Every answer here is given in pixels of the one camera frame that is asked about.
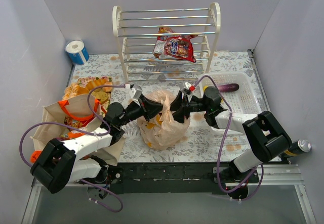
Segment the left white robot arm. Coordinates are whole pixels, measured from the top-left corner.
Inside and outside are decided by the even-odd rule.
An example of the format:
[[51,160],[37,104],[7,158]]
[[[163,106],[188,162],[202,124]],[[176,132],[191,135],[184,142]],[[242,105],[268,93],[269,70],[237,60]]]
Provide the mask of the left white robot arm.
[[104,122],[90,135],[73,140],[50,140],[32,165],[30,173],[51,193],[57,193],[68,182],[88,180],[101,184],[108,178],[108,164],[94,153],[117,143],[123,134],[122,126],[144,117],[150,120],[163,109],[159,102],[143,95],[126,108],[112,103]]

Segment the canvas tote bag orange handles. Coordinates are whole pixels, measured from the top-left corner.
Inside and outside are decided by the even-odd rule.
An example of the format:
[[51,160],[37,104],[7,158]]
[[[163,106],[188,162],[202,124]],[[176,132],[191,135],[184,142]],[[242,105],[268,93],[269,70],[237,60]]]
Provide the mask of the canvas tote bag orange handles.
[[78,95],[43,107],[43,124],[33,135],[35,152],[40,152],[46,144],[57,139],[68,145],[74,144],[77,159],[95,155],[116,166],[123,149],[125,138],[113,142],[111,133],[101,128],[100,116],[104,113],[101,102],[94,96]]

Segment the peach plastic grocery bag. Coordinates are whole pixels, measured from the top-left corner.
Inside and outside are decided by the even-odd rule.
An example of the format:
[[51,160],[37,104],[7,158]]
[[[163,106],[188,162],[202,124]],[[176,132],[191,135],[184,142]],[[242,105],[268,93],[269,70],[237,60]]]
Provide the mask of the peach plastic grocery bag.
[[175,97],[170,91],[165,90],[153,91],[146,95],[146,98],[163,105],[162,111],[149,121],[144,117],[137,119],[141,136],[145,144],[152,149],[165,150],[176,145],[190,126],[190,119],[186,119],[184,123],[174,120],[170,107]]

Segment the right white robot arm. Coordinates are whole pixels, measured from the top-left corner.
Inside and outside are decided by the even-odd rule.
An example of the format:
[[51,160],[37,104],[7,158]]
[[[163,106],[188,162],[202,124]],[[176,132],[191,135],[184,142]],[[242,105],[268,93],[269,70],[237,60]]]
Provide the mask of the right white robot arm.
[[214,86],[208,86],[202,98],[186,89],[178,92],[170,110],[178,123],[184,123],[193,112],[204,112],[207,124],[216,129],[236,131],[246,135],[250,149],[231,160],[224,170],[217,170],[219,181],[242,180],[259,164],[268,163],[292,146],[292,140],[269,111],[260,114],[233,113],[222,107],[222,97]]

